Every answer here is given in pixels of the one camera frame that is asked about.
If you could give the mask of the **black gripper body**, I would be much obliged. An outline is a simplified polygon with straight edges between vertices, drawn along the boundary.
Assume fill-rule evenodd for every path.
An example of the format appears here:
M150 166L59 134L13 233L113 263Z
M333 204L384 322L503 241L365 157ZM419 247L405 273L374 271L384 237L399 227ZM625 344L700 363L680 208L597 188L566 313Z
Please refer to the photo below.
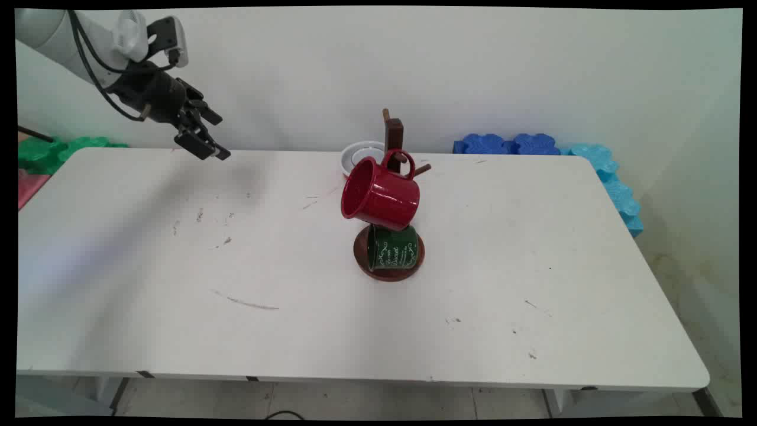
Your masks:
M178 127L186 124L188 111L205 113L205 100L197 89L153 62L130 62L126 71L108 87L108 93L138 113L146 113L146 118Z

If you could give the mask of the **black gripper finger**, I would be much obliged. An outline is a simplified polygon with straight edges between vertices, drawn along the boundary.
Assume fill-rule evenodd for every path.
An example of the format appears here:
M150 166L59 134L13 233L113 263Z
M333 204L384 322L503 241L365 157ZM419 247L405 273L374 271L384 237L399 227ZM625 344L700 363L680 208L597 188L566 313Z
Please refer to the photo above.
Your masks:
M224 119L216 113L205 101L205 96L194 86L187 83L187 102L192 108L197 109L201 118L206 119L212 125L222 123Z
M216 157L219 161L224 161L231 156L228 149L220 146L211 137L197 111L181 111L175 127L177 134L174 137L174 143L201 161L208 157Z

